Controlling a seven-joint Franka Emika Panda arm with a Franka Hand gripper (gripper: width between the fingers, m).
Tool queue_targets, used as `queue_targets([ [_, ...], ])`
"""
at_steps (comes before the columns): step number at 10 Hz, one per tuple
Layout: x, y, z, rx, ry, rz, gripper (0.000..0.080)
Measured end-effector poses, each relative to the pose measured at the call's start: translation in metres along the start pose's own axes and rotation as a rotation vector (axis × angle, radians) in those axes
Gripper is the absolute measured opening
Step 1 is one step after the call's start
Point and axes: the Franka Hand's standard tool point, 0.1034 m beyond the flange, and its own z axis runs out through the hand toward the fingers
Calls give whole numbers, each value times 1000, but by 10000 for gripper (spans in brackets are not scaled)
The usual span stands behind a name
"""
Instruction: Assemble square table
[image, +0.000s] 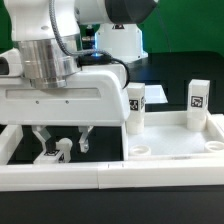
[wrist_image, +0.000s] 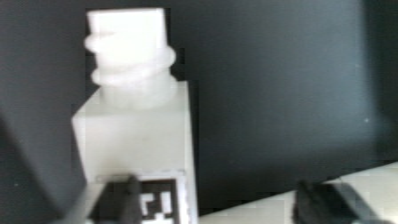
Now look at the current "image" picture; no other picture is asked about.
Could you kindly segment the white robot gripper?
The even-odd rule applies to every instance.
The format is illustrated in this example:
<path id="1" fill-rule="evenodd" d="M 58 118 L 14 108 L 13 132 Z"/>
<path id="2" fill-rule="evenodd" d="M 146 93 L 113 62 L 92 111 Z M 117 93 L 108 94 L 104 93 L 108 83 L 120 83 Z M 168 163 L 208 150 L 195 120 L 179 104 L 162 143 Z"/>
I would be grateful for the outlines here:
<path id="1" fill-rule="evenodd" d="M 46 151 L 54 141 L 45 126 L 79 126 L 80 151 L 89 150 L 93 126 L 120 126 L 130 114 L 126 70 L 120 64 L 84 66 L 64 88 L 38 90 L 16 77 L 0 78 L 0 124 L 33 125 Z"/>

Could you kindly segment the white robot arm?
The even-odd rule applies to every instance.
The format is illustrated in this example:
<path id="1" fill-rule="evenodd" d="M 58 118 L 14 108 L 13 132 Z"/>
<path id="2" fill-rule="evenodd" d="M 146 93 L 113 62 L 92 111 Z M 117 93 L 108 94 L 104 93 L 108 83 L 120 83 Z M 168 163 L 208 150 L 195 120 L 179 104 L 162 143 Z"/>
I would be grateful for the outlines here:
<path id="1" fill-rule="evenodd" d="M 49 126 L 118 126 L 130 106 L 126 64 L 85 50 L 81 25 L 136 24 L 158 0 L 4 0 L 14 47 L 1 54 L 0 124 L 30 125 L 43 149 L 56 149 Z"/>

